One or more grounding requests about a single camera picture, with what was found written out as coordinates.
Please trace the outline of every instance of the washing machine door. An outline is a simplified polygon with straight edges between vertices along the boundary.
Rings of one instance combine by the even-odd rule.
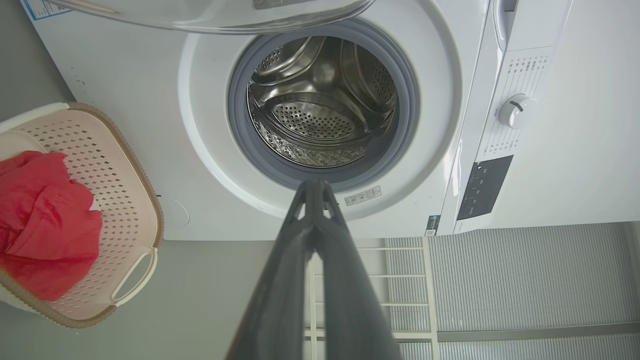
[[[49,0],[81,12],[197,33],[282,33],[362,13],[374,0]]]

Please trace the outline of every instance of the red towel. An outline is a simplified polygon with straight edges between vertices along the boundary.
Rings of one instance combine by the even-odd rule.
[[[41,300],[57,300],[99,253],[102,214],[60,152],[0,161],[0,268]]]

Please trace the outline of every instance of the stainless steel drum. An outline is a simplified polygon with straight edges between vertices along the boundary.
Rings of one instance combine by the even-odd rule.
[[[396,88],[382,63],[352,42],[309,37],[269,54],[253,73],[247,106],[265,143],[314,168],[360,159],[391,125]]]

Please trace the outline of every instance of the white washing machine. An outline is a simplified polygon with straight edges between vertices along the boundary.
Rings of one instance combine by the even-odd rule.
[[[23,0],[76,99],[129,141],[167,240],[273,240],[315,177],[354,238],[484,227],[571,5],[58,2],[100,17]]]

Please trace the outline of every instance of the corrugated panel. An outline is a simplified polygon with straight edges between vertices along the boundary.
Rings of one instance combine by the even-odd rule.
[[[429,343],[401,343],[399,347],[404,360],[431,360]],[[441,360],[637,360],[640,359],[640,335],[439,343],[438,350]]]
[[[432,238],[438,331],[640,320],[625,226],[492,229]]]
[[[422,247],[422,238],[385,239],[386,247]],[[387,273],[389,275],[424,274],[422,250],[389,250]],[[390,277],[389,301],[403,304],[426,304],[427,288],[424,277]],[[393,331],[429,331],[427,306],[393,306],[389,309]]]

